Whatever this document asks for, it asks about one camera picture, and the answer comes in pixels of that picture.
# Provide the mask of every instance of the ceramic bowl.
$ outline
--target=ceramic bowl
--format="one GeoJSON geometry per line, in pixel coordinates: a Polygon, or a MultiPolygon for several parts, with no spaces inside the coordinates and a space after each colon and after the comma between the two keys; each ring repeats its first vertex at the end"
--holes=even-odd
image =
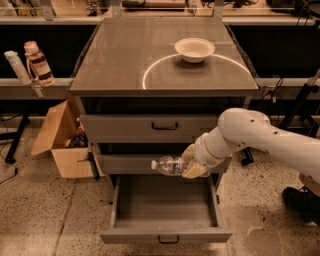
{"type": "Polygon", "coordinates": [[[199,63],[214,53],[214,45],[202,38],[185,38],[174,45],[177,53],[190,63],[199,63]]]}

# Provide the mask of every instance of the speckled floor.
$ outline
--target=speckled floor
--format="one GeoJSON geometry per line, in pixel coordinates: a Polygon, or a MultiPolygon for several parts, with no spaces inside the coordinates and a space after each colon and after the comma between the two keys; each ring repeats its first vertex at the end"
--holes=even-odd
{"type": "MultiPolygon", "coordinates": [[[[15,154],[18,175],[0,185],[1,256],[320,255],[319,227],[282,203],[285,187],[302,186],[298,173],[257,150],[246,167],[241,153],[234,156],[218,190],[224,227],[233,231],[226,244],[104,244],[99,232],[108,228],[112,208],[107,178],[62,179],[50,152],[31,159],[38,131],[39,120],[31,119],[15,154]]],[[[13,171],[1,159],[0,182],[13,171]]]]}

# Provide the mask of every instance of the open drawer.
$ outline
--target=open drawer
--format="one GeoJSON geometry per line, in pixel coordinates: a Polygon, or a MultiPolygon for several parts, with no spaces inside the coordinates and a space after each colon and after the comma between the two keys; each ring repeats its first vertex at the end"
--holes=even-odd
{"type": "Polygon", "coordinates": [[[104,243],[226,242],[211,176],[119,175],[104,243]]]}

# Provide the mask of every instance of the open cardboard box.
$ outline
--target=open cardboard box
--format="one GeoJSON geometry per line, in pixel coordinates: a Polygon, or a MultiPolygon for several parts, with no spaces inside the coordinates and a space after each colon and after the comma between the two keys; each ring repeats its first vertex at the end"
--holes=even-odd
{"type": "MultiPolygon", "coordinates": [[[[64,101],[49,109],[38,137],[31,150],[31,157],[51,150],[63,178],[93,177],[88,148],[66,148],[66,142],[77,130],[77,116],[72,104],[64,101]]],[[[95,160],[100,176],[104,176],[95,160]]]]}

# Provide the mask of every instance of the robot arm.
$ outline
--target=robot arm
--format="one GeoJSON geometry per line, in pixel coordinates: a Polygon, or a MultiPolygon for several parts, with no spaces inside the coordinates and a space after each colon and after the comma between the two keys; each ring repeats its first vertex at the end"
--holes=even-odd
{"type": "Polygon", "coordinates": [[[278,129],[263,113],[241,108],[223,112],[218,126],[183,153],[189,165],[182,176],[195,178],[210,172],[225,157],[246,147],[267,152],[320,184],[320,140],[278,129]]]}

